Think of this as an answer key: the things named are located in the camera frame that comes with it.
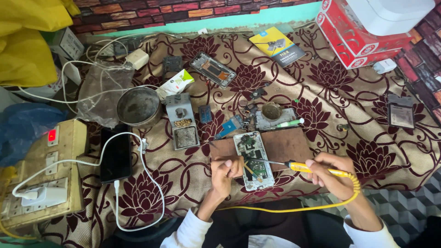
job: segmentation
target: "yellow bag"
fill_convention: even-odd
[[[36,87],[57,80],[49,47],[38,30],[72,25],[80,13],[72,0],[2,0],[0,7],[0,85]]]

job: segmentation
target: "red box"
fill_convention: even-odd
[[[324,37],[328,40],[331,48],[334,50],[335,54],[346,69],[355,69],[363,66],[373,65],[380,60],[393,58],[400,52],[400,49],[395,49],[355,57],[344,42],[342,42],[337,29],[335,29],[324,12],[319,12],[315,20],[318,23]]]
[[[346,0],[323,0],[320,11],[330,20],[340,40],[355,57],[400,49],[412,39],[409,33],[388,36],[370,34]]]

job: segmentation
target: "red indicator light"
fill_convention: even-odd
[[[55,140],[55,138],[56,138],[56,129],[52,129],[52,130],[49,131],[48,141],[52,142],[52,141]]]

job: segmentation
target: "plastic bag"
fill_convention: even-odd
[[[0,113],[0,167],[23,159],[32,143],[66,119],[67,113],[42,103],[19,103]]]
[[[128,65],[95,62],[78,94],[77,117],[114,128],[120,122],[116,104],[131,86],[134,73],[135,69]]]

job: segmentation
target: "white sleeve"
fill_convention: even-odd
[[[383,225],[383,229],[380,231],[361,231],[354,227],[351,217],[347,215],[346,218],[344,218],[343,227],[351,237],[356,248],[400,248],[393,240],[383,220],[381,220],[381,224]]]
[[[196,209],[194,207],[190,208],[187,215],[182,221],[176,232],[170,237],[167,237],[162,241],[161,248],[198,248],[202,247],[202,243],[205,240],[205,234],[208,228],[213,224],[213,220],[210,219],[209,222],[201,221],[194,214]]]

